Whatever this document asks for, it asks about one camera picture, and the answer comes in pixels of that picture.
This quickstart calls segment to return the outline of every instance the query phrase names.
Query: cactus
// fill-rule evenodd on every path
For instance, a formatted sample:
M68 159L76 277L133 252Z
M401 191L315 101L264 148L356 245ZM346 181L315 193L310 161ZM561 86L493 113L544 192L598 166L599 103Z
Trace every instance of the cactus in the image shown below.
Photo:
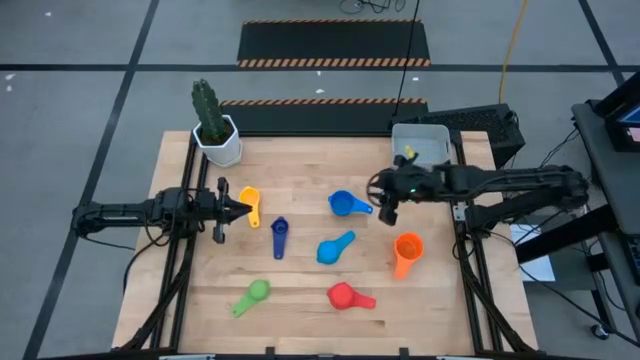
M224 144L233 129L222 118L215 91L206 80L200 79L193 82L191 98L200 124L202 124L200 141L205 145Z

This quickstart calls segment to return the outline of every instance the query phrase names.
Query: concrete floor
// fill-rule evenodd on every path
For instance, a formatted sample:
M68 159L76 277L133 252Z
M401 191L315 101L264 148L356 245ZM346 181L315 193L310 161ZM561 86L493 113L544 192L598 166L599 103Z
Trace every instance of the concrete floor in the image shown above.
M140 63L234 64L242 21L349 17L339 11L338 3L160 0ZM617 63L640 66L640 3L588 3ZM150 0L2 0L0 69L3 64L126 65L149 4ZM415 0L407 0L401 13L375 15L366 9L354 17L410 18L414 6ZM423 0L419 18L426 26L433 63L501 64L519 6L520 1L511 0ZM530 1L512 63L611 65L578 0ZM572 126L572 104L603 97L616 87L606 69L576 69L508 74L506 101L518 112L527 141L516 167L537 166L566 136ZM65 241L70 211L80 198L124 76L118 71L27 70L0 70L0 196L5 201L0 207L4 230L0 285L5 289L0 294L0 359L22 357ZM12 74L10 80L5 78ZM200 77L209 80L222 99L394 97L401 73L138 72L119 116L95 200L134 201L147 196L162 132L188 130L197 121L189 92L191 81ZM434 111L480 106L497 102L499 80L498 72L411 72L404 94L426 97ZM319 88L326 92L317 95ZM571 165L588 176L580 139L565 146L552 163ZM133 245L136 236L133 230L109 230L97 238ZM109 349L121 279L131 256L126 250L78 244L40 357ZM605 276L614 290L609 274ZM536 286L527 294L542 349L601 359L640 355L619 339L603 342L592 337L591 321L555 295ZM569 295L595 311L588 292ZM613 311L619 328L631 333L625 315Z

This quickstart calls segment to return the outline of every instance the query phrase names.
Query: yellow object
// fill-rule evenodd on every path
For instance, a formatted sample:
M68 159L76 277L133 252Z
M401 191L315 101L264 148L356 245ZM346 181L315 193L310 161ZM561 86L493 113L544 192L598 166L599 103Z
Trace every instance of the yellow object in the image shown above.
M520 15L518 15L516 26L513 28L513 33L511 34L511 41L509 42L509 47L507 48L507 56L504 58L504 63L502 64L502 74L500 75L500 89L498 90L498 104L502 104L502 101L504 99L504 81L507 78L507 65L509 65L509 60L511 59L511 50L513 50L513 45L516 43L516 38L518 37L518 32L520 31L522 18L524 18L524 13L527 12L527 5L529 5L529 0L523 0L522 7L520 8Z
M260 192L252 188L251 186L246 186L240 192L240 202L243 202L247 205L251 205L253 209L249 213L249 226L252 228L257 228L260 226L260 214L258 213L258 205L260 204Z
M404 147L404 151L407 153L409 159L413 159L413 157L416 156L416 152L413 151L413 149L409 145Z

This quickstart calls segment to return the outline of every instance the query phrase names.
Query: wooden tabletop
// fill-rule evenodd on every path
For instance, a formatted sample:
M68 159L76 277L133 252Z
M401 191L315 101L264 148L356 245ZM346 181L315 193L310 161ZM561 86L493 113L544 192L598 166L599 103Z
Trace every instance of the wooden tabletop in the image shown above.
M188 132L164 134L150 196L179 186L188 147ZM198 235L185 310L181 353L278 354L473 354L462 278L451 255L454 233L446 203L402 204L398 223L384 225L376 215L332 215L327 198L338 189L366 199L367 180L389 167L389 138L243 138L242 162L229 169L210 165L207 186L225 176L230 196L245 186L261 193L258 229L246 218L225 228L227 243L211 240L212 225ZM493 168L486 133L463 133L467 163ZM196 157L198 164L200 154ZM194 169L193 184L197 178ZM477 203L501 201L486 194ZM273 258L270 225L278 216L289 222L285 256ZM356 239L334 265L316 262L323 240L348 230ZM405 280L393 278L393 240L401 233L418 233L424 255ZM509 236L506 225L496 232ZM138 248L148 239L141 233ZM495 303L531 346L536 339L515 253L498 237L484 241ZM113 345L126 342L156 304L167 248L152 247L134 263ZM271 296L241 318L231 306L256 279L269 280ZM374 310L335 310L327 290L346 281L377 299ZM482 306L484 343L489 332ZM167 312L170 326L173 309ZM168 343L164 332L163 343Z

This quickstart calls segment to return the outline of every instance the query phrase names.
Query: orange and black striped tape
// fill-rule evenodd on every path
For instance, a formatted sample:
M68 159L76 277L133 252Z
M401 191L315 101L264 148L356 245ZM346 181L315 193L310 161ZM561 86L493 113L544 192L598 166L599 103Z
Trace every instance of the orange and black striped tape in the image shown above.
M396 98L283 99L283 100L222 100L220 106L319 105L319 104L395 104ZM401 98L401 104L426 104L423 98Z
M318 20L249 20L242 24L302 24L302 23L342 23L342 22L406 22L410 23L411 19L318 19Z
M300 67L418 67L429 66L426 58L335 58L335 59L245 59L239 67L249 68L300 68Z

